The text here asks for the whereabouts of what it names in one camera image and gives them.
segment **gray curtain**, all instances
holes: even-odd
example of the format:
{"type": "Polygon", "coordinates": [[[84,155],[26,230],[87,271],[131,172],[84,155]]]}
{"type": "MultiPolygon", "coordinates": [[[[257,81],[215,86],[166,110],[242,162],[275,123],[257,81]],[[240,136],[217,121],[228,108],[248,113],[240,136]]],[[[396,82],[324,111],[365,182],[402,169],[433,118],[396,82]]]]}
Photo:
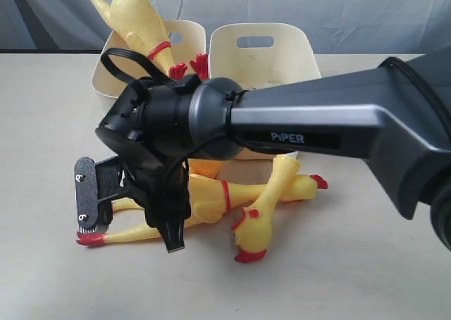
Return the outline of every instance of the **gray curtain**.
{"type": "MultiPolygon", "coordinates": [[[[282,22],[317,54],[426,53],[451,44],[450,0],[152,0],[164,18],[282,22]]],[[[0,49],[101,49],[110,29],[89,0],[0,0],[0,49]]]]}

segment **bin handle hole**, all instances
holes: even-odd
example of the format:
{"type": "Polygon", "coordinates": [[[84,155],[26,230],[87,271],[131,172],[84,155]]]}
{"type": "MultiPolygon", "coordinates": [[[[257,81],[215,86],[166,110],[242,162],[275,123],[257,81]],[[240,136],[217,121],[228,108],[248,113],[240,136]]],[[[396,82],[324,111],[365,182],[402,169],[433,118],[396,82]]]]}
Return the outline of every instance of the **bin handle hole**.
{"type": "Polygon", "coordinates": [[[169,36],[169,39],[171,40],[171,44],[182,44],[183,43],[183,36],[181,33],[169,32],[168,36],[169,36]]]}
{"type": "Polygon", "coordinates": [[[271,36],[243,36],[238,37],[237,46],[239,48],[264,48],[272,47],[274,38],[271,36]]]}

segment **white plastic bin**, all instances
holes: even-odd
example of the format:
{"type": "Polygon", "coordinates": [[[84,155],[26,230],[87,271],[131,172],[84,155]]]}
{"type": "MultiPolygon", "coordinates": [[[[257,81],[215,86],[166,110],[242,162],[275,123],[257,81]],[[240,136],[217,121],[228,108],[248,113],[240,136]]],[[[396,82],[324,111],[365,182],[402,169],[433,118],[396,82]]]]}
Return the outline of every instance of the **white plastic bin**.
{"type": "MultiPolygon", "coordinates": [[[[247,90],[321,77],[307,36],[284,23],[236,23],[215,30],[210,40],[209,75],[233,79],[247,90]]],[[[272,158],[247,149],[236,157],[272,158]]]]}
{"type": "MultiPolygon", "coordinates": [[[[175,63],[186,63],[188,69],[186,74],[194,73],[190,66],[190,61],[195,59],[197,54],[206,52],[205,29],[200,24],[190,20],[165,20],[164,24],[168,34],[181,38],[181,42],[174,42],[172,39],[172,54],[175,63]]],[[[113,31],[107,39],[102,53],[111,47],[121,47],[129,49],[125,41],[113,31]]],[[[139,64],[125,58],[111,56],[111,60],[124,72],[139,78],[147,74],[139,64]]],[[[101,95],[102,105],[108,111],[114,101],[121,95],[126,84],[117,80],[108,72],[99,61],[92,76],[92,86],[101,95]]]]}

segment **white table surface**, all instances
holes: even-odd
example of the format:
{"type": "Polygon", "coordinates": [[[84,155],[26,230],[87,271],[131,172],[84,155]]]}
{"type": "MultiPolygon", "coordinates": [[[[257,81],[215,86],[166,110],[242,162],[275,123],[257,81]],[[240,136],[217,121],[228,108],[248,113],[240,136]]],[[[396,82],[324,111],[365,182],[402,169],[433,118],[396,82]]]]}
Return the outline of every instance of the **white table surface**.
{"type": "MultiPolygon", "coordinates": [[[[377,66],[386,56],[317,56],[322,75],[377,66]]],[[[404,220],[365,165],[304,155],[330,189],[277,210],[264,260],[233,260],[230,225],[162,242],[87,249],[77,230],[73,165],[111,156],[94,128],[96,55],[0,55],[0,319],[451,319],[451,253],[429,210],[404,220]]],[[[261,182],[265,166],[234,163],[228,179],[261,182]],[[241,166],[245,176],[236,176],[241,166]]],[[[143,221],[118,215],[112,229],[143,221]]]]}

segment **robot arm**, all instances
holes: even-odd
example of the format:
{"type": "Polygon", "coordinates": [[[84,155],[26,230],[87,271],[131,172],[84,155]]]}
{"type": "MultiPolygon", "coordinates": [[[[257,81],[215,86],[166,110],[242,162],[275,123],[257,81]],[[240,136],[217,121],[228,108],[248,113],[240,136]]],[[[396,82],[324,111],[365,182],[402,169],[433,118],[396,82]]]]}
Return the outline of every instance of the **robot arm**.
{"type": "MultiPolygon", "coordinates": [[[[202,82],[187,75],[175,82],[132,51],[109,49],[101,59],[129,86],[96,133],[126,169],[131,188],[121,197],[144,207],[168,250],[183,247],[183,220],[190,215],[183,162],[227,160],[243,147],[362,159],[406,219],[418,202],[431,205],[435,231],[451,249],[451,48],[409,63],[391,58],[373,70],[255,91],[227,78],[202,82]],[[114,54],[140,63],[152,78],[135,80],[118,70],[109,58],[114,54]]],[[[102,181],[97,175],[95,185],[102,181]]],[[[80,212],[86,190],[77,192],[80,212]]]]}

